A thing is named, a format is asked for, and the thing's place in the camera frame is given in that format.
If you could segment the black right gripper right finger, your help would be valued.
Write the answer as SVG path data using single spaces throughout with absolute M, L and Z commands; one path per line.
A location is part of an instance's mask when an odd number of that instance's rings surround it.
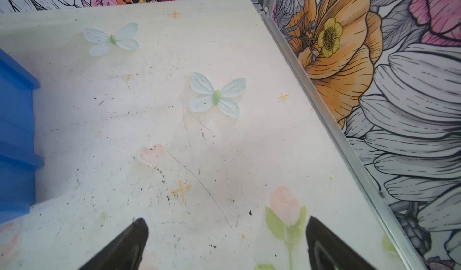
M 306 239 L 312 270 L 375 269 L 314 216 L 307 223 Z

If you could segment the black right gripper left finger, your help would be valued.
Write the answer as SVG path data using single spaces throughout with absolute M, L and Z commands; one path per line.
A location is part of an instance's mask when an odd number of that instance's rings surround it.
M 138 270 L 148 236 L 145 220 L 138 218 L 79 269 Z

